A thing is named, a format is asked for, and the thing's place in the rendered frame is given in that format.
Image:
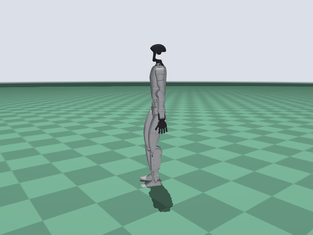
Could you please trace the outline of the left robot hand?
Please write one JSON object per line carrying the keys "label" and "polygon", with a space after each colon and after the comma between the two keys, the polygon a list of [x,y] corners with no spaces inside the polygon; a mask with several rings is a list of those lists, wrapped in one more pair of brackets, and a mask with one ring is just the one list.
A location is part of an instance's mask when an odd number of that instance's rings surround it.
{"label": "left robot hand", "polygon": [[[164,114],[165,115],[165,114]],[[161,130],[161,134],[164,132],[165,133],[165,129],[166,129],[166,132],[167,132],[167,124],[165,122],[165,118],[163,119],[159,119],[159,114],[158,114],[158,125],[157,127],[155,128],[155,130],[157,130],[157,128],[159,127],[159,132],[160,133],[160,130]],[[163,130],[162,130],[163,129]]]}

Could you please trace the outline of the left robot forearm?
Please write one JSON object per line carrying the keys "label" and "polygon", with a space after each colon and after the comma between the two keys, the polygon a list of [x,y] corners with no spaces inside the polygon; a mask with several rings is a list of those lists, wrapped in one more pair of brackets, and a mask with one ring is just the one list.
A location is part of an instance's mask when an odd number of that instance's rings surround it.
{"label": "left robot forearm", "polygon": [[157,106],[158,106],[158,113],[159,113],[159,119],[165,118],[164,115],[164,103],[165,103],[165,94],[164,91],[159,91],[158,92],[158,100],[157,100]]}

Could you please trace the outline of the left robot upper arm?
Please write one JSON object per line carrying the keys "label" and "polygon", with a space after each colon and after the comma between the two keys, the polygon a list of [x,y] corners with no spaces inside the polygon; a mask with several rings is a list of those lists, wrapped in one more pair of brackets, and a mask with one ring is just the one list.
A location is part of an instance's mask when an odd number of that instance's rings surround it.
{"label": "left robot upper arm", "polygon": [[155,76],[156,76],[157,86],[158,86],[158,90],[156,91],[155,96],[157,98],[158,98],[158,92],[159,91],[164,91],[164,93],[165,93],[164,75],[165,75],[164,68],[157,67],[155,69]]}

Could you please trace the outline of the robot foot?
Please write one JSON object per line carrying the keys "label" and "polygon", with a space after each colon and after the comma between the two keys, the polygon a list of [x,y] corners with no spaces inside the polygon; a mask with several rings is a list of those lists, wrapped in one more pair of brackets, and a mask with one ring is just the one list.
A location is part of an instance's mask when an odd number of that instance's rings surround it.
{"label": "robot foot", "polygon": [[[141,179],[141,180],[150,181],[150,180],[152,180],[152,175],[151,175],[151,174],[148,174],[148,175],[146,175],[146,176],[140,177],[140,179]],[[159,175],[157,176],[157,179],[160,179],[160,178],[159,178]]]}
{"label": "robot foot", "polygon": [[160,186],[160,185],[162,185],[160,180],[157,180],[157,183],[153,183],[152,180],[151,180],[151,181],[149,181],[147,183],[141,184],[141,187],[152,187],[152,186]]}

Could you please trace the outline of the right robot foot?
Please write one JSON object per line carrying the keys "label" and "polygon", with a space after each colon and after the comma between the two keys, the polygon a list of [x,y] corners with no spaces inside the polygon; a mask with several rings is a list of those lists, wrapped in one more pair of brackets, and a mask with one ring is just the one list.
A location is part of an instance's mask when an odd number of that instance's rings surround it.
{"label": "right robot foot", "polygon": [[[150,181],[150,180],[152,180],[152,175],[151,175],[151,174],[148,174],[148,175],[146,175],[146,176],[140,177],[140,179],[141,179],[141,180]],[[159,175],[157,176],[157,179],[160,179],[160,178],[159,178]]]}

